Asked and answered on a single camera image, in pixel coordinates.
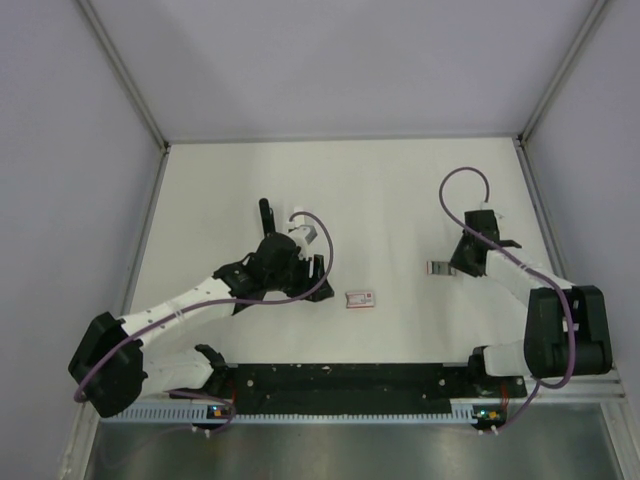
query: purple cable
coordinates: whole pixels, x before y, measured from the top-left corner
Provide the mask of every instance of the purple cable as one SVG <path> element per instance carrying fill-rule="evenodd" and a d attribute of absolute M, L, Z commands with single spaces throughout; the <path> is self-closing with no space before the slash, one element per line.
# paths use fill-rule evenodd
<path fill-rule="evenodd" d="M 212 397 L 212 396 L 209 396 L 209 395 L 201 395 L 201 394 L 192 393 L 192 392 L 183 392 L 182 390 L 171 390 L 168 393 L 171 393 L 173 395 L 177 395 L 177 396 L 180 396 L 180 397 L 194 398 L 194 399 L 198 399 L 198 400 L 211 400 L 211 401 L 214 401 L 214 402 L 217 402 L 217 403 L 222 403 L 223 405 L 229 407 L 231 409 L 231 414 L 227 417 L 227 421 L 225 423 L 223 423 L 222 425 L 220 425 L 215 430 L 210 430 L 215 435 L 217 435 L 219 433 L 222 433 L 227 428 L 229 428 L 229 426 L 231 425 L 231 422 L 233 421 L 233 419 L 236 416 L 236 407 L 235 407 L 235 405 L 233 403 L 231 403 L 231 402 L 228 402 L 228 401 L 222 399 L 222 398 Z M 107 458 L 106 447 L 105 447 L 104 444 L 101 444 L 100 445 L 100 450 L 99 450 L 99 452 L 100 452 L 100 460 L 102 461 L 102 464 L 106 468 L 108 468 L 109 470 L 114 470 L 116 468 L 120 468 L 122 465 L 124 465 L 129 460 L 131 460 L 134 456 L 136 456 L 138 453 L 140 453 L 140 451 L 142 449 L 148 447 L 153 442 L 156 442 L 157 440 L 160 439 L 160 437 L 163 437 L 167 433 L 173 433 L 173 432 L 178 432 L 178 431 L 182 431 L 182 430 L 191 430 L 192 428 L 193 428 L 192 426 L 178 425 L 178 426 L 173 426 L 173 427 L 169 427 L 169 428 L 166 428 L 164 430 L 161 430 L 158 433 L 156 433 L 155 435 L 152 435 L 151 437 L 146 439 L 144 442 L 142 442 L 138 446 L 136 446 L 133 449 L 133 451 L 129 452 L 127 455 L 125 455 L 124 457 L 118 459 L 115 462 L 112 462 L 111 460 L 109 460 Z"/>
<path fill-rule="evenodd" d="M 474 237 L 476 237 L 481 242 L 486 243 L 487 245 L 489 245 L 494 250 L 499 251 L 505 257 L 507 257 L 509 260 L 511 260 L 516 266 L 518 266 L 519 268 L 523 269 L 529 275 L 531 275 L 533 277 L 536 277 L 538 280 L 543 281 L 544 283 L 549 285 L 551 288 L 553 288 L 553 290 L 558 294 L 558 298 L 560 299 L 560 303 L 562 305 L 562 311 L 564 312 L 564 316 L 565 316 L 565 318 L 567 320 L 567 331 L 569 332 L 569 334 L 568 334 L 568 338 L 569 338 L 569 359 L 568 359 L 568 362 L 567 362 L 567 370 L 565 371 L 565 374 L 562 377 L 562 379 L 558 383 L 547 383 L 547 382 L 544 382 L 543 380 L 536 379 L 536 385 L 533 388 L 533 390 L 531 391 L 531 393 L 529 394 L 529 397 L 525 400 L 525 402 L 518 409 L 518 411 L 515 414 L 513 414 L 513 416 L 511 416 L 504 425 L 502 425 L 501 427 L 498 428 L 498 431 L 501 431 L 504 428 L 506 428 L 507 426 L 511 425 L 514 421 L 516 421 L 520 417 L 520 415 L 524 412 L 524 410 L 526 410 L 527 407 L 529 407 L 529 405 L 533 401 L 534 397 L 538 394 L 538 391 L 540 390 L 541 386 L 542 387 L 546 387 L 546 388 L 550 388 L 550 389 L 559 389 L 559 388 L 564 387 L 567 383 L 569 383 L 569 380 L 571 380 L 571 376 L 573 375 L 573 370 L 574 370 L 575 365 L 576 365 L 576 339 L 575 339 L 575 332 L 573 330 L 573 316 L 571 315 L 571 308 L 569 306 L 569 302 L 567 301 L 567 297 L 565 297 L 564 292 L 562 291 L 562 289 L 560 288 L 560 286 L 556 282 L 554 282 L 552 279 L 550 279 L 549 277 L 547 277 L 543 273 L 540 273 L 540 272 L 528 267 L 518 257 L 516 257 L 515 255 L 511 254 L 509 251 L 505 250 L 503 247 L 501 247 L 497 243 L 493 242 L 492 240 L 488 239 L 487 237 L 485 237 L 481 233 L 479 233 L 479 232 L 475 231 L 474 229 L 472 229 L 472 228 L 468 227 L 467 225 L 465 225 L 464 222 L 459 220 L 451 212 L 451 210 L 449 210 L 449 208 L 447 207 L 447 205 L 446 205 L 446 203 L 444 201 L 444 186 L 446 185 L 446 183 L 449 181 L 449 179 L 452 176 L 454 176 L 456 173 L 463 172 L 465 170 L 470 171 L 470 172 L 474 172 L 474 173 L 477 173 L 478 175 L 480 175 L 480 177 L 484 181 L 485 190 L 486 190 L 486 195 L 485 195 L 485 200 L 484 201 L 485 202 L 489 201 L 490 187 L 489 187 L 489 180 L 487 179 L 486 175 L 484 173 L 482 173 L 480 170 L 478 170 L 477 168 L 474 168 L 474 167 L 456 168 L 455 170 L 452 170 L 451 172 L 449 172 L 447 174 L 447 176 L 444 177 L 444 179 L 442 180 L 442 183 L 440 184 L 440 190 L 438 192 L 438 196 L 439 196 L 439 199 L 440 199 L 440 206 L 444 210 L 444 213 L 446 213 L 447 216 L 449 218 L 451 218 L 451 220 L 453 220 L 456 224 L 458 224 L 460 227 L 462 227 L 464 229 L 464 231 L 466 231 L 469 234 L 473 235 Z"/>
<path fill-rule="evenodd" d="M 246 300 L 243 298 L 220 298 L 217 300 L 208 300 L 206 302 L 200 302 L 200 303 L 195 303 L 193 305 L 189 305 L 188 307 L 185 307 L 181 310 L 182 313 L 189 313 L 192 312 L 194 310 L 198 310 L 200 308 L 205 308 L 205 307 L 211 307 L 213 305 L 222 305 L 225 303 L 236 303 L 236 304 L 242 304 L 242 305 L 286 305 L 288 303 L 294 303 L 297 302 L 298 300 L 303 300 L 304 298 L 308 297 L 309 295 L 313 294 L 316 290 L 318 290 L 323 284 L 324 282 L 327 280 L 327 278 L 329 277 L 329 272 L 331 272 L 331 269 L 333 268 L 333 240 L 331 240 L 331 235 L 329 234 L 329 230 L 327 230 L 327 227 L 324 225 L 324 223 L 322 223 L 322 220 L 320 220 L 318 217 L 316 217 L 313 213 L 309 213 L 309 212 L 296 212 L 293 215 L 291 215 L 289 217 L 289 221 L 293 220 L 294 218 L 300 216 L 300 215 L 304 215 L 306 217 L 309 217 L 313 220 L 315 220 L 315 222 L 320 226 L 320 228 L 322 229 L 322 232 L 324 233 L 326 239 L 327 239 L 327 243 L 329 244 L 329 263 L 327 264 L 327 268 L 326 271 L 324 273 L 324 275 L 322 276 L 322 278 L 320 278 L 320 280 L 318 280 L 318 283 L 316 283 L 312 288 L 310 288 L 307 292 L 302 293 L 298 296 L 295 297 L 291 297 L 291 298 L 285 298 L 283 300 Z M 118 350 L 120 350 L 122 347 L 124 347 L 125 345 L 127 345 L 128 343 L 133 342 L 134 340 L 137 340 L 138 338 L 140 338 L 142 335 L 144 335 L 147 332 L 150 332 L 151 330 L 154 330 L 156 328 L 161 327 L 162 325 L 164 325 L 165 323 L 173 320 L 174 318 L 176 318 L 177 312 L 174 312 L 170 315 L 167 315 L 166 317 L 158 320 L 157 322 L 154 322 L 150 325 L 147 325 L 144 328 L 141 328 L 140 330 L 138 330 L 137 332 L 135 332 L 133 335 L 128 336 L 127 338 L 125 338 L 124 340 L 122 340 L 120 343 L 118 343 L 115 347 L 113 347 L 111 350 L 109 350 L 104 357 L 102 357 L 100 360 L 98 360 L 96 362 L 96 364 L 93 366 L 93 368 L 91 368 L 91 370 L 89 370 L 89 373 L 87 373 L 85 375 L 85 377 L 82 379 L 82 381 L 78 384 L 78 388 L 76 389 L 76 391 L 73 394 L 73 399 L 78 402 L 78 403 L 82 403 L 84 401 L 86 401 L 84 399 L 84 389 L 87 388 L 87 385 L 89 384 L 89 382 L 93 379 L 93 377 L 95 377 L 95 375 L 98 373 L 98 371 L 104 367 L 104 365 L 111 360 L 111 358 L 116 354 L 116 352 Z"/>

